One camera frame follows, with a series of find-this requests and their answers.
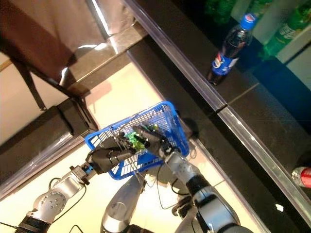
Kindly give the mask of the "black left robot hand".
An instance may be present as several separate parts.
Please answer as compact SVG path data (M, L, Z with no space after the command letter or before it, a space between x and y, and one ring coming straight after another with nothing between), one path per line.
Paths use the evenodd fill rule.
M117 141L110 136L86 157L97 174L107 173L122 161L132 157L137 150L127 140Z

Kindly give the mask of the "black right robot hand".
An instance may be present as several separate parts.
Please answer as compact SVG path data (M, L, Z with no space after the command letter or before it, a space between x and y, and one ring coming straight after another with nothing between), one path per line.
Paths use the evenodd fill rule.
M161 159L165 159L176 150L176 147L160 131L141 125L133 126L132 129L138 134L139 139L143 141L148 152Z

